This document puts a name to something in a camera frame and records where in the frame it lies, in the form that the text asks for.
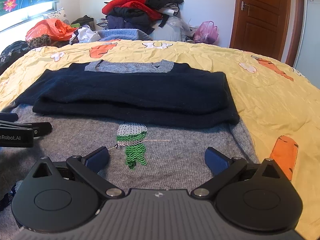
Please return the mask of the red garment on pile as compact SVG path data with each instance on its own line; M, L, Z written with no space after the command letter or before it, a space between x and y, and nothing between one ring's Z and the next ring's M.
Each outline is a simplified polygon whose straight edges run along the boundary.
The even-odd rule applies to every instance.
M151 9L146 5L146 0L112 0L108 2L103 8L102 13L107 15L111 10L115 7L120 8L130 8L130 9L139 9L149 16L150 20L157 21L162 19L161 13L158 11Z

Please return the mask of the white crumpled plastic bag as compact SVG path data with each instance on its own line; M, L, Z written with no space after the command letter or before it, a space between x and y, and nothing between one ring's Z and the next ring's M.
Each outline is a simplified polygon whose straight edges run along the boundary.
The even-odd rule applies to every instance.
M89 25L84 25L72 34L69 44L97 42L100 39L101 37L96 31L93 31Z

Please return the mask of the leopard print cloth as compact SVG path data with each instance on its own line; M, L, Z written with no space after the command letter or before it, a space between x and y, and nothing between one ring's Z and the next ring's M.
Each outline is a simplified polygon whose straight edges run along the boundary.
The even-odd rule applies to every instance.
M39 37L35 37L27 42L29 49L40 48L44 46L49 46L51 44L51 38L47 34L43 34Z

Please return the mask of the grey navy knit sweater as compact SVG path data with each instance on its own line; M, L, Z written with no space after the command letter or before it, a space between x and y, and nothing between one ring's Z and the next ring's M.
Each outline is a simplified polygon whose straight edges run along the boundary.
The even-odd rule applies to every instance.
M21 105L31 106L40 116L120 121L117 146L124 149L125 165L131 170L146 165L148 126L204 131L221 125L237 126L241 120L223 72L168 61L98 61L46 70L4 112L16 113ZM3 194L1 239L13 237L20 227L40 233L72 230L92 220L112 199L99 198L90 186L78 181L66 160L40 156L25 178L11 187L13 191ZM102 170L98 175L104 178ZM122 190L127 193L133 189L142 188ZM165 190L188 193L193 189L145 190L153 190L155 198L164 198Z

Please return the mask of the dark floral garment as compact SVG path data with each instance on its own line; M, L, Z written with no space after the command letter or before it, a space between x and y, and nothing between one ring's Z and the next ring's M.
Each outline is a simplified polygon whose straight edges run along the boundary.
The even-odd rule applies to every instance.
M7 46L1 53L0 75L28 51L28 44L25 41L16 41Z

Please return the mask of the yellow cartoon print bedspread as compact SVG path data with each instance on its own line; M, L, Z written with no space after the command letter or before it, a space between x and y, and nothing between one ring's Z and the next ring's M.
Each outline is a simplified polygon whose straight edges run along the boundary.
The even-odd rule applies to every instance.
M122 189L193 189L211 178L204 152L212 146L228 156L270 156L276 140L285 135L298 145L292 183L303 200L297 226L306 239L319 237L319 89L290 66L275 62L280 73L258 62L246 51L185 42L110 39L62 48L43 47L18 59L1 75L1 107L7 107L45 70L92 61L117 63L187 63L195 69L224 72L240 115L237 126L221 125L204 131L148 126L144 141L146 165L125 165L117 146L120 121L70 116L40 116L31 106L15 109L19 122L48 121L49 135L33 148L1 149L1 194L25 178L42 155L64 161L106 146L109 166L100 174Z

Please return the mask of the dark navy jacket on pile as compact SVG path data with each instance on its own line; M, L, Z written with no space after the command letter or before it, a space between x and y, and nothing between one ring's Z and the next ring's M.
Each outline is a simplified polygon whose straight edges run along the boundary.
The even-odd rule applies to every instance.
M108 29L139 29L147 35L154 31L149 16L140 9L114 7L106 19Z

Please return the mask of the pink plastic bag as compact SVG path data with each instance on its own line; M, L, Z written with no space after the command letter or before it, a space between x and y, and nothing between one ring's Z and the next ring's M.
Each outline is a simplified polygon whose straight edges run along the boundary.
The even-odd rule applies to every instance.
M213 21L203 22L195 31L195 43L214 44L219 37L217 26Z

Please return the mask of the brown wooden door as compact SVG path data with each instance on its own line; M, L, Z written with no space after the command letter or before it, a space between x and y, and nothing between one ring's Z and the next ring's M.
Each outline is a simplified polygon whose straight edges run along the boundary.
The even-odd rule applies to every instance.
M241 1L250 5L241 11ZM293 66L302 41L306 0L235 0L230 47Z

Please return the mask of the clear plastic bag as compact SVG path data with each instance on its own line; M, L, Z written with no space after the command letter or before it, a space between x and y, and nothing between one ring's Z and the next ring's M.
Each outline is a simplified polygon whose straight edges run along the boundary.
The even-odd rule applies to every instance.
M182 41L185 41L187 37L193 36L189 25L185 23L181 18L170 16L167 20L167 23L178 30Z

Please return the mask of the floral patterned pillow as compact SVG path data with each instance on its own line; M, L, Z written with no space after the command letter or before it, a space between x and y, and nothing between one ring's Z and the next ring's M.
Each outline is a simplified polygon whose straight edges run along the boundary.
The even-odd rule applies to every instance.
M43 14L42 17L45 19L50 19L50 18L58 19L61 22L70 25L70 22L67 18L67 15L66 15L64 8L60 8L56 11Z

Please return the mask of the orange plastic bag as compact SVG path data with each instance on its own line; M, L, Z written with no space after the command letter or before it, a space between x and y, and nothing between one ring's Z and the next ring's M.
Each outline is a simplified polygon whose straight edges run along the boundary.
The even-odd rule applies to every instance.
M42 35L48 35L52 41L69 41L77 28L72 28L57 18L49 18L36 23L27 31L25 40L29 41Z

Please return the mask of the blue knit blanket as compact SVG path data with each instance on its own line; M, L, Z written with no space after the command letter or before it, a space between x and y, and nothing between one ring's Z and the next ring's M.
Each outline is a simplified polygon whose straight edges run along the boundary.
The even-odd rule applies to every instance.
M152 41L152 38L139 29L107 29L99 30L97 34L101 37L101 41L109 40L141 40Z

